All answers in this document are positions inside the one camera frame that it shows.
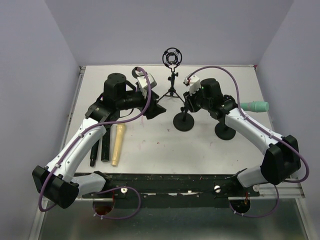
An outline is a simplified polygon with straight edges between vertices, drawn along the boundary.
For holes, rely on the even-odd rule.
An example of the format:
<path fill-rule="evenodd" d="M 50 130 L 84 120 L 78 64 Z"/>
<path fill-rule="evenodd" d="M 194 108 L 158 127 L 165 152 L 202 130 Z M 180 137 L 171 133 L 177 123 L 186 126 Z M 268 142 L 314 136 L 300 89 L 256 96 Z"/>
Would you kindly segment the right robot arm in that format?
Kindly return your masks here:
<path fill-rule="evenodd" d="M 194 75 L 184 84 L 189 88 L 183 94 L 187 109 L 192 113 L 208 111 L 219 122 L 215 134 L 220 139 L 230 140 L 239 133 L 263 154 L 261 165 L 235 175 L 236 180 L 230 183 L 234 195 L 243 195 L 253 185 L 278 185 L 301 168 L 298 141 L 292 135 L 284 137 L 251 118 L 232 96 L 222 94 L 220 84 L 214 78 L 200 80 Z"/>

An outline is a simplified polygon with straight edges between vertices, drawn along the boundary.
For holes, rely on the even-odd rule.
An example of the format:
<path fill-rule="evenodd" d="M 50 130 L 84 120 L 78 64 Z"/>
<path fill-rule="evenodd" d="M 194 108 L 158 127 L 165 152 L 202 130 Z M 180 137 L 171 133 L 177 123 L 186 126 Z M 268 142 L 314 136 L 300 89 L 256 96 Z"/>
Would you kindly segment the black glitter microphone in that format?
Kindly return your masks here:
<path fill-rule="evenodd" d="M 111 143 L 111 127 L 105 127 L 106 133 L 102 136 L 101 143 L 101 161 L 108 162 L 110 160 L 110 143 Z"/>

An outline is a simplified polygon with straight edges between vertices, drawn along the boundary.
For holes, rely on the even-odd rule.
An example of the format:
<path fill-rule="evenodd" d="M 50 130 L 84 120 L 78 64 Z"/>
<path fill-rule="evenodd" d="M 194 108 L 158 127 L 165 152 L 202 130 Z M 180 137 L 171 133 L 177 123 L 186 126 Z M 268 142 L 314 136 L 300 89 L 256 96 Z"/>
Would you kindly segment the black tripod microphone stand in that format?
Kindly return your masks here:
<path fill-rule="evenodd" d="M 160 100 L 162 100 L 164 97 L 168 97 L 180 99 L 184 103 L 183 99 L 179 96 L 177 90 L 175 89 L 175 80 L 176 77 L 179 76 L 179 73 L 176 71 L 176 68 L 180 66 L 182 60 L 183 55 L 181 51 L 176 47 L 169 47 L 163 52 L 162 63 L 165 67 L 170 69 L 171 72 L 170 76 L 167 78 L 167 80 L 170 81 L 170 88 L 157 100 L 157 102 L 160 102 Z"/>

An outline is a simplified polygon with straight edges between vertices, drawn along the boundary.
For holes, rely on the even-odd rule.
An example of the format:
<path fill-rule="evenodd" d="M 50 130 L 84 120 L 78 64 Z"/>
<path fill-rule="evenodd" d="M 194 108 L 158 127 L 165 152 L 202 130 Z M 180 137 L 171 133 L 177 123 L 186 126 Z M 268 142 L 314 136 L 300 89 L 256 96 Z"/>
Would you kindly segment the round base microphone stand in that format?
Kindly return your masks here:
<path fill-rule="evenodd" d="M 141 76 L 141 72 L 138 71 L 138 67 L 137 67 L 137 66 L 132 69 L 131 75 L 132 75 L 132 77 L 135 78 L 135 79 L 137 79 L 138 77 Z"/>

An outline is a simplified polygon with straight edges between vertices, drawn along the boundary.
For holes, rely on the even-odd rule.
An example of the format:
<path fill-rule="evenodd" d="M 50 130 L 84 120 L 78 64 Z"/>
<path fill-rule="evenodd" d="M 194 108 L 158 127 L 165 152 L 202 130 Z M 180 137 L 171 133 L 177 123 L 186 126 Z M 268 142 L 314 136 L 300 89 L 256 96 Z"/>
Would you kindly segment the edge microphone stand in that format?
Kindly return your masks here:
<path fill-rule="evenodd" d="M 188 113 L 189 106 L 187 103 L 180 108 L 180 112 L 177 113 L 173 118 L 173 126 L 181 131 L 187 132 L 190 131 L 195 124 L 195 120 L 191 114 Z"/>

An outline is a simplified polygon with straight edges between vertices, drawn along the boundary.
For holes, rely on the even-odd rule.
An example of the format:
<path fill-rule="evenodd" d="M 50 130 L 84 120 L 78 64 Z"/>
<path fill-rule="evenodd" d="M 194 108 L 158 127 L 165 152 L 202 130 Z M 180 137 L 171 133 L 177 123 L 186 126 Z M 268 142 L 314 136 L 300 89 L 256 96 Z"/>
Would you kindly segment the teal microphone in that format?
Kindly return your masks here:
<path fill-rule="evenodd" d="M 269 111 L 269 103 L 266 101 L 242 102 L 240 107 L 244 111 L 253 113 L 264 113 Z"/>

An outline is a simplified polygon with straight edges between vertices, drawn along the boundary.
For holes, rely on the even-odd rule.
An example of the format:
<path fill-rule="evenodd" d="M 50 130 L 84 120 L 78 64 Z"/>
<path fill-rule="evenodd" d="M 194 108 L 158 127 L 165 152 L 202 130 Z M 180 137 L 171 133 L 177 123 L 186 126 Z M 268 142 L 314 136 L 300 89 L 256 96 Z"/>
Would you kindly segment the small black microphone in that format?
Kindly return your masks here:
<path fill-rule="evenodd" d="M 89 166 L 94 167 L 97 161 L 100 141 L 98 140 L 91 148 Z"/>

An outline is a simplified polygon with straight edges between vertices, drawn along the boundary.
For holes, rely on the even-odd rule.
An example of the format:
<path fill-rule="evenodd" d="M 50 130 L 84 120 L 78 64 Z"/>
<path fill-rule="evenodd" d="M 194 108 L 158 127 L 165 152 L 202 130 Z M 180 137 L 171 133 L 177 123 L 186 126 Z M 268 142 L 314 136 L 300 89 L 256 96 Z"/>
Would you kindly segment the gold microphone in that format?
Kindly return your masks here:
<path fill-rule="evenodd" d="M 119 164 L 126 128 L 127 126 L 125 123 L 120 123 L 116 125 L 116 134 L 111 159 L 111 165 L 113 167 L 117 167 Z"/>

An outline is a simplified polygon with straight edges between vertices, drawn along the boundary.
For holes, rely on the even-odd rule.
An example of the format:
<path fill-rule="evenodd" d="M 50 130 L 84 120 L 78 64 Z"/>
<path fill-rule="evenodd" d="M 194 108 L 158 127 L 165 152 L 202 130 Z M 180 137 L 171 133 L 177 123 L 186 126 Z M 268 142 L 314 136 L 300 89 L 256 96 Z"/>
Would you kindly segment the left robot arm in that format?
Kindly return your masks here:
<path fill-rule="evenodd" d="M 135 67 L 132 75 L 137 80 L 136 86 L 122 73 L 108 75 L 103 92 L 88 108 L 71 140 L 45 167 L 34 168 L 32 177 L 40 197 L 66 209 L 79 196 L 96 193 L 104 198 L 110 194 L 111 185 L 104 173 L 75 176 L 82 160 L 112 125 L 121 123 L 121 111 L 138 109 L 148 120 L 166 112 L 152 90 L 157 85 L 154 77 L 140 67 Z"/>

